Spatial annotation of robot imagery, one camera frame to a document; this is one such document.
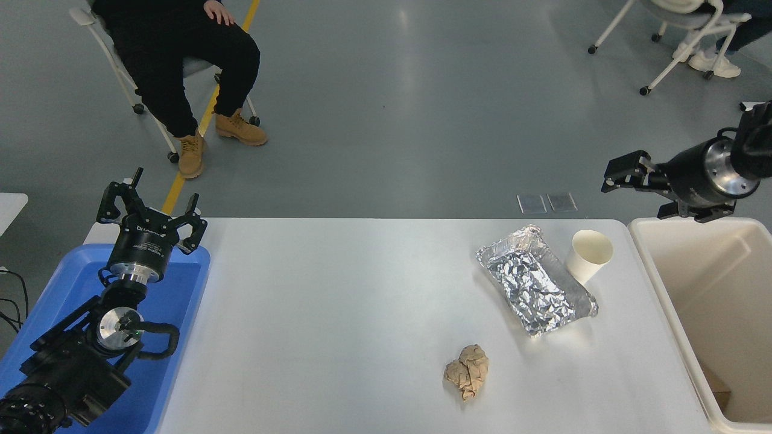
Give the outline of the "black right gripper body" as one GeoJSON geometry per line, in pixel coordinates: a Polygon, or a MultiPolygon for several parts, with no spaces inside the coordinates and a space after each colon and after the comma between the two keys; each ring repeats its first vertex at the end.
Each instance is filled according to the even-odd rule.
{"type": "Polygon", "coordinates": [[[682,151],[665,163],[665,176],[678,200],[688,205],[715,205],[720,196],[706,172],[710,141],[682,151]]]}

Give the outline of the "person's left hand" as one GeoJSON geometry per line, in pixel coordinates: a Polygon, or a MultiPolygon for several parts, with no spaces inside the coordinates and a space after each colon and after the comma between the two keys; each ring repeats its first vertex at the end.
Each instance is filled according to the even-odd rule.
{"type": "Polygon", "coordinates": [[[220,1],[205,1],[203,4],[205,14],[212,19],[212,21],[218,23],[218,25],[226,25],[231,27],[235,24],[235,18],[233,14],[223,5],[220,1]]]}

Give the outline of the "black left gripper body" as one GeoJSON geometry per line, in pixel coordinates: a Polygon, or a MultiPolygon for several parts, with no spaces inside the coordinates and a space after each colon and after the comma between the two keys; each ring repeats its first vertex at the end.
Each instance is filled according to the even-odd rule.
{"type": "Polygon", "coordinates": [[[130,274],[141,270],[147,277],[163,277],[173,247],[179,241],[169,215],[150,210],[146,216],[125,215],[121,231],[109,258],[111,274],[130,274]]]}

